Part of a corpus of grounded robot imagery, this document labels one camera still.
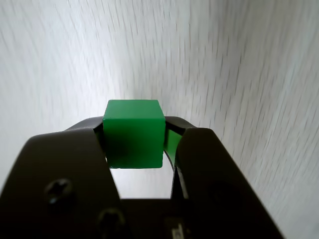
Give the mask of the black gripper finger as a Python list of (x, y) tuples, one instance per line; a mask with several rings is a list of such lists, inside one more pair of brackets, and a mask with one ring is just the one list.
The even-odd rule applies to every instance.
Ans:
[(0, 196), (3, 239), (119, 239), (122, 211), (102, 119), (30, 138)]
[(282, 233), (213, 130), (166, 117), (181, 139), (175, 153), (199, 239), (281, 239)]

